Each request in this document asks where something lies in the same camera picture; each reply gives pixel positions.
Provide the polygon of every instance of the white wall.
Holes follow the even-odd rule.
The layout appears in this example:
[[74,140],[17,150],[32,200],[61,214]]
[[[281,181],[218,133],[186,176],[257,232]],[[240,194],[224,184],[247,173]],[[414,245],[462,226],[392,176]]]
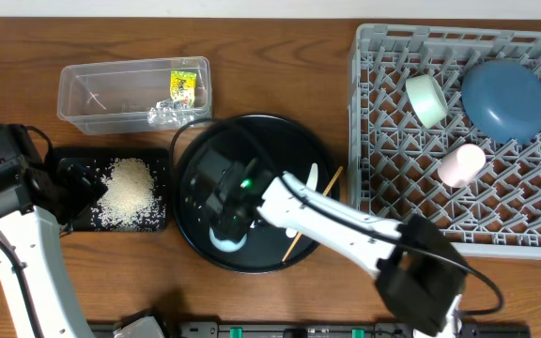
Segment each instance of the white wall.
[[0,16],[541,19],[541,0],[0,0]]

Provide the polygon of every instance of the wooden chopstick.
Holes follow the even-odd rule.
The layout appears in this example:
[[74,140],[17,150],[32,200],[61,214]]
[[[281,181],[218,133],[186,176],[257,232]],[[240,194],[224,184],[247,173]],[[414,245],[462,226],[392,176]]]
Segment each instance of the wooden chopstick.
[[[331,179],[331,181],[329,181],[327,188],[325,188],[325,191],[323,192],[323,196],[327,196],[329,194],[329,192],[331,191],[331,188],[333,187],[333,184],[335,184],[335,182],[337,181],[337,179],[339,178],[339,175],[342,173],[343,170],[344,170],[344,167],[342,166],[337,168],[335,175],[333,175],[333,178]],[[300,237],[301,237],[301,232],[299,232],[298,235],[296,235],[296,237],[293,238],[293,241],[291,242],[289,249],[287,249],[286,255],[283,256],[281,263],[285,263],[285,261],[289,257],[289,254],[291,254],[291,252],[293,251],[293,248],[295,248],[296,244],[298,244],[298,240],[300,240]]]

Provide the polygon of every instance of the gray dish rack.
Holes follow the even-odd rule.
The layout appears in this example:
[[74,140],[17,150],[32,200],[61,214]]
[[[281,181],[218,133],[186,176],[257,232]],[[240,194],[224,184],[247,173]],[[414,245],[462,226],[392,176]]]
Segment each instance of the gray dish rack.
[[[465,72],[512,59],[541,80],[541,33],[363,24],[348,65],[349,202],[406,221],[434,222],[465,255],[541,259],[541,132],[529,144],[497,144],[466,117]],[[448,116],[427,129],[414,115],[404,83],[431,74]],[[465,143],[487,163],[472,184],[453,189],[437,176],[440,159]]]

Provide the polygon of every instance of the green connector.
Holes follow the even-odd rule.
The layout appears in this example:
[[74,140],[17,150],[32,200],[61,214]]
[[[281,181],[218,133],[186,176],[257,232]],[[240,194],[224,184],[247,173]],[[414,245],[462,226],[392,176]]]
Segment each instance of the green connector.
[[241,338],[243,336],[243,329],[242,328],[231,328],[231,332],[229,334],[230,338]]
[[353,329],[352,330],[352,338],[364,338],[364,330],[363,329]]

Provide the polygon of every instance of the wooden surface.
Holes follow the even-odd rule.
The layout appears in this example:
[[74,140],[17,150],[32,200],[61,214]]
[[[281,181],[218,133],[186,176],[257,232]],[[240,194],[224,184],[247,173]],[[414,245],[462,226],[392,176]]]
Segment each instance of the wooden surface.
[[[541,31],[541,22],[383,21]],[[44,130],[56,146],[165,146],[172,132],[85,136],[56,116],[67,65],[203,55],[212,70],[214,114],[252,111],[300,121],[347,165],[347,57],[364,21],[0,19],[0,123]],[[187,144],[182,139],[181,145]],[[45,145],[36,138],[40,150]],[[391,319],[373,281],[346,258],[319,248],[277,273],[242,275],[200,258],[174,225],[157,234],[62,238],[66,268],[85,316],[117,320],[152,305],[169,320],[372,322]],[[541,337],[541,262],[470,259],[506,297],[482,322],[526,323]],[[492,304],[468,279],[462,308]],[[15,332],[0,286],[0,337]]]

